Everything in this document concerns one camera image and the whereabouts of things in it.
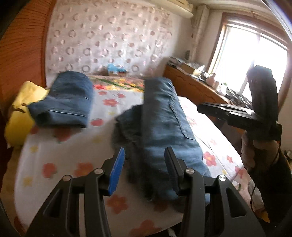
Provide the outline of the person right hand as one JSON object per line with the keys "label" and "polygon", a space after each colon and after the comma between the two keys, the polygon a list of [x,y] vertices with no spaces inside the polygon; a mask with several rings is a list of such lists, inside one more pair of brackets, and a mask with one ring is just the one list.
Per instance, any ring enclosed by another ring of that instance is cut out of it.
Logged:
{"label": "person right hand", "polygon": [[279,159],[279,153],[280,143],[275,140],[252,140],[246,131],[241,137],[241,160],[248,172],[267,169]]}

